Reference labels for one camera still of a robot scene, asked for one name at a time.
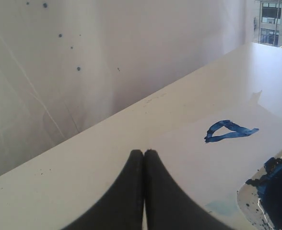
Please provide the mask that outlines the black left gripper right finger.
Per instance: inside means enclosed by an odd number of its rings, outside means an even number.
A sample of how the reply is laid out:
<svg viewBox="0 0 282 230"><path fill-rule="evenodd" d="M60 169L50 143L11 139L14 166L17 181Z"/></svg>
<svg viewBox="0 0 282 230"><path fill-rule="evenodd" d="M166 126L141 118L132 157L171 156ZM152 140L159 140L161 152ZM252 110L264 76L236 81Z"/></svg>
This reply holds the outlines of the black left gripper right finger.
<svg viewBox="0 0 282 230"><path fill-rule="evenodd" d="M143 189L149 230L229 230L196 204L175 182L157 151L143 160Z"/></svg>

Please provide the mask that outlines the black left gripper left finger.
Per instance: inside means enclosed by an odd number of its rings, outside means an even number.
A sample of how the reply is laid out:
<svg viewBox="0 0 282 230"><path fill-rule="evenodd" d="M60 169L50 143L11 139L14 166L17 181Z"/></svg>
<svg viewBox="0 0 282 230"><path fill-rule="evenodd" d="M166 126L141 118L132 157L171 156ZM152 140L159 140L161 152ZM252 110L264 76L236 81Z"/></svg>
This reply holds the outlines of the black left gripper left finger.
<svg viewBox="0 0 282 230"><path fill-rule="evenodd" d="M141 230L143 206L143 153L134 149L105 194L64 229Z"/></svg>

